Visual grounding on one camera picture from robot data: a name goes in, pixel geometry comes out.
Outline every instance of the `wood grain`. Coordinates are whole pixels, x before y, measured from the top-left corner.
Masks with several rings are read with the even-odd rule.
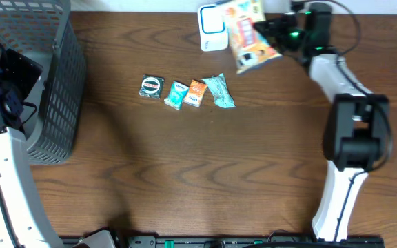
[[[365,183],[350,234],[379,234],[397,247],[397,17],[359,16],[356,76],[391,100],[394,155]],[[105,225],[159,235],[267,235],[309,231],[326,175],[321,136],[329,103],[290,58],[237,76],[229,50],[201,52],[195,14],[72,13],[88,62],[72,158],[32,166],[59,235]],[[336,17],[333,42],[353,25]],[[225,73],[237,107],[208,92],[176,111],[138,95],[144,74],[189,85]]]

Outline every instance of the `snack bag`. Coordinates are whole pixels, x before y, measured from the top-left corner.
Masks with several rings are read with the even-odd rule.
[[[143,75],[141,89],[139,94],[144,97],[160,99],[165,79],[157,76]]]
[[[254,23],[265,20],[261,0],[232,0],[222,3],[219,8],[229,32],[237,74],[281,56],[254,29]]]
[[[165,98],[165,104],[175,108],[176,110],[180,110],[183,99],[187,94],[187,90],[188,86],[175,81],[171,86],[170,94]]]
[[[234,99],[229,95],[226,86],[225,75],[213,76],[208,79],[202,79],[214,96],[215,105],[222,108],[235,107]]]
[[[192,80],[190,90],[187,92],[185,100],[183,100],[183,102],[194,107],[200,107],[206,89],[206,84]]]

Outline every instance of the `teal wrapper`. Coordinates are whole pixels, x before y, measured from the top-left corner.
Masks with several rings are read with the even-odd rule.
[[[225,75],[213,76],[212,78],[202,79],[207,87],[210,89],[212,96],[214,96],[215,105],[222,108],[235,107],[234,99],[227,91]]]
[[[170,94],[164,100],[165,104],[175,108],[176,110],[180,110],[180,108],[182,107],[183,99],[185,98],[188,90],[188,86],[176,81],[173,82]]]

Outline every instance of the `white wall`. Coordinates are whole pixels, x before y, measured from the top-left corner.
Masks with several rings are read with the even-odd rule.
[[[217,0],[71,0],[72,10],[130,12],[196,12],[199,6]],[[338,0],[356,14],[397,14],[397,0]],[[286,10],[288,0],[263,0],[265,11]]]

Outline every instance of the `wire basket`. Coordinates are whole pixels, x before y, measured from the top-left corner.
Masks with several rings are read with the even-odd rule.
[[[0,1],[0,43],[43,66],[26,99],[39,110],[23,126],[35,165],[67,160],[77,130],[86,64],[69,15],[69,0]]]

